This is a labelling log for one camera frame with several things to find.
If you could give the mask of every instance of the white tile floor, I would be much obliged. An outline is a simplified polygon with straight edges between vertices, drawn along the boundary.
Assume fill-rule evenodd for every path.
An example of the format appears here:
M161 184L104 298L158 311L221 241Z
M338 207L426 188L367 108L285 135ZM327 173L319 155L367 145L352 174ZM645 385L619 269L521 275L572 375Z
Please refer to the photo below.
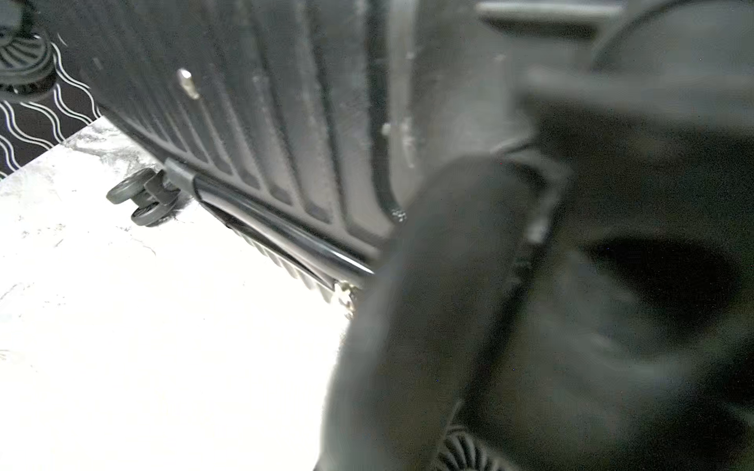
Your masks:
M345 318L192 203L104 195L107 121L0 182L0 469L301 469Z

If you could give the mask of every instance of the blurry black object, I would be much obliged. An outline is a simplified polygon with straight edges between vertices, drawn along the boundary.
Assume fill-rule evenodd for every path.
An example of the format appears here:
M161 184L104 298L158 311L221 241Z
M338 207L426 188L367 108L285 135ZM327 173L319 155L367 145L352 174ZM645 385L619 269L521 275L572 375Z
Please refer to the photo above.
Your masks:
M45 98L56 79L53 48L34 25L32 7L21 0L0 0L0 100Z
M520 469L754 469L752 53L751 3L652 2L523 71L537 136L409 208L318 469L451 469L450 424Z
M752 469L754 5L590 5L38 3L176 186L368 286L320 471Z

